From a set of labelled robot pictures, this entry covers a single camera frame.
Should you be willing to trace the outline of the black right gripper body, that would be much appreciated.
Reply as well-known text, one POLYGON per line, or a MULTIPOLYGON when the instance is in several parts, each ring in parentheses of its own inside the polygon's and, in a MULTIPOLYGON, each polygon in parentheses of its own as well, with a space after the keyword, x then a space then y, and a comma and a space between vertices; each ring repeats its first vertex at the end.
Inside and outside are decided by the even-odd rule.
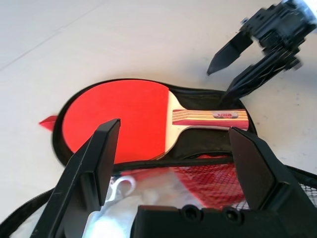
POLYGON ((302 62, 296 57, 299 46, 313 31, 313 2, 283 0, 269 8, 261 8, 243 23, 243 32, 258 41, 265 55, 279 49, 293 56, 284 56, 286 69, 299 69, 302 62))

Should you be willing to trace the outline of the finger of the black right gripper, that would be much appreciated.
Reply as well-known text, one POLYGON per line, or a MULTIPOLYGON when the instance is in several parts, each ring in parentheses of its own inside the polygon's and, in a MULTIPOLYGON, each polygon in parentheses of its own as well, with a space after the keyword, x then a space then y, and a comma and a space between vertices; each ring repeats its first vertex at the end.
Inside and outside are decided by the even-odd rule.
POLYGON ((258 89, 283 70, 283 61, 277 55, 265 56, 233 79, 219 101, 220 106, 229 106, 240 98, 258 89))
POLYGON ((230 66, 253 43, 252 38, 245 33, 236 34, 225 46, 223 46, 211 60, 207 75, 230 66))

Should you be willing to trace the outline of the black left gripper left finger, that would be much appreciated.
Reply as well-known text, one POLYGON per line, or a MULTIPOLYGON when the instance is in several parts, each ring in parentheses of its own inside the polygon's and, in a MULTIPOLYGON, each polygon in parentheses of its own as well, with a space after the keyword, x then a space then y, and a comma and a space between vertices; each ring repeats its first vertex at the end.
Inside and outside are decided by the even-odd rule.
POLYGON ((101 124, 71 157, 31 237, 82 237, 89 215, 105 203, 119 130, 119 119, 101 124))

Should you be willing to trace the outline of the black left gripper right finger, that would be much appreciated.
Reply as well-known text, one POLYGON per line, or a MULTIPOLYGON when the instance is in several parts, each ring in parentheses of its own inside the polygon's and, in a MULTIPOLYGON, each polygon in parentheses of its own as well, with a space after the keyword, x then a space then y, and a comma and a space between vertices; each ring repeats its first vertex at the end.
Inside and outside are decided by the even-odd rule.
POLYGON ((236 127, 229 130, 229 137, 238 180, 251 209, 316 211, 264 140, 236 127))

